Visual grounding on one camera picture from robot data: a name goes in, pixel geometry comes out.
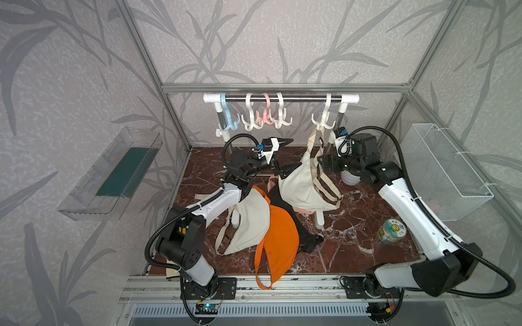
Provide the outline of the cream crescent bag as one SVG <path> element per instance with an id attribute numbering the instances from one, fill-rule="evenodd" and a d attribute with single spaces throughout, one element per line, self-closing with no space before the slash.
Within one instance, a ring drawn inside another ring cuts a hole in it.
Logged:
<path id="1" fill-rule="evenodd" d="M 239 226 L 236 229 L 224 253 L 219 252 L 226 229 L 231 224 L 231 217 L 239 216 Z M 269 230 L 271 223 L 269 204 L 262 191 L 253 187 L 250 193 L 237 205 L 228 209 L 226 223 L 219 231 L 214 248 L 218 255 L 230 255 L 259 245 Z"/>

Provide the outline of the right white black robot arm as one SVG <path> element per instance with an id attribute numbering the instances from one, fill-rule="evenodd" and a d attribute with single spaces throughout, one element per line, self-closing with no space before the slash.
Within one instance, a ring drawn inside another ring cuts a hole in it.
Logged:
<path id="1" fill-rule="evenodd" d="M 366 273 L 368 282 L 378 288 L 409 288 L 438 297 L 443 293 L 478 299 L 499 299 L 515 293 L 515 280 L 503 269 L 483 257 L 475 243 L 465 243 L 433 213 L 414 190 L 405 156 L 397 138 L 382 128 L 393 142 L 398 162 L 383 161 L 377 138 L 364 126 L 348 133 L 344 127 L 333 130 L 329 144 L 336 152 L 318 157 L 327 173 L 348 172 L 378 192 L 413 234 L 425 258 L 404 264 L 384 264 Z M 502 277 L 507 286 L 491 293 L 473 293 L 456 287 L 469 280 L 478 264 Z"/>

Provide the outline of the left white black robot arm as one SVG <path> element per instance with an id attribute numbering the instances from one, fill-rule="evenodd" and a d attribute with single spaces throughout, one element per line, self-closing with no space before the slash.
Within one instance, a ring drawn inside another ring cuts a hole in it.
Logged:
<path id="1" fill-rule="evenodd" d="M 145 245 L 146 262 L 176 270 L 186 280 L 208 286 L 216 272 L 203 256 L 207 225 L 247 196 L 258 173 L 269 168 L 278 172 L 275 153 L 292 142 L 280 137 L 258 141 L 247 133 L 231 137 L 222 148 L 226 171 L 220 187 L 197 203 L 168 213 L 165 223 Z"/>

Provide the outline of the cream bag with brown-striped strap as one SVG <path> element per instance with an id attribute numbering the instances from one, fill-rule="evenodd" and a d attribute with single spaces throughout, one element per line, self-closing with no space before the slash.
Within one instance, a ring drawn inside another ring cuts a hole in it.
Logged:
<path id="1" fill-rule="evenodd" d="M 280 194 L 285 202 L 304 211 L 337 210 L 343 195 L 319 165 L 318 158 L 323 155 L 323 149 L 319 148 L 312 156 L 316 138 L 324 139 L 324 128 L 313 130 L 300 160 L 301 165 L 278 181 Z"/>

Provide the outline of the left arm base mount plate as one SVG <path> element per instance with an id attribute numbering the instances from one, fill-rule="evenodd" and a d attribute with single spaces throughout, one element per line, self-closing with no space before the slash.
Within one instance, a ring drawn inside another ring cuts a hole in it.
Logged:
<path id="1" fill-rule="evenodd" d="M 237 292 L 237 278 L 215 277 L 206 286 L 194 281 L 182 282 L 182 293 L 187 300 L 234 300 Z"/>

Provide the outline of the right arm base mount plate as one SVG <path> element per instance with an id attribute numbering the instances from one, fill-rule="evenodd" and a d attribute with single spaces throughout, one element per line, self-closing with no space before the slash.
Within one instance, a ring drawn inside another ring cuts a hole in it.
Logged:
<path id="1" fill-rule="evenodd" d="M 367 281 L 366 277 L 353 277 L 342 275 L 339 278 L 341 287 L 345 291 L 347 299 L 399 299 L 400 288 L 382 288 L 375 285 L 372 281 Z"/>

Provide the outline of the orange crescent bag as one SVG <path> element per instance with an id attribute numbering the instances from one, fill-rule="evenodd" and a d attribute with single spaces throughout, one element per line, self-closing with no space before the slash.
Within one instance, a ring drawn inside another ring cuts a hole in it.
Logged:
<path id="1" fill-rule="evenodd" d="M 258 244 L 254 258 L 256 282 L 259 288 L 269 290 L 292 267 L 299 249 L 299 234 L 287 210 L 272 205 L 268 195 L 259 187 L 254 186 L 253 189 L 267 201 L 270 210 L 270 226 L 265 237 Z M 269 286 L 265 286 L 258 277 L 263 253 L 266 253 L 269 266 L 271 278 Z"/>

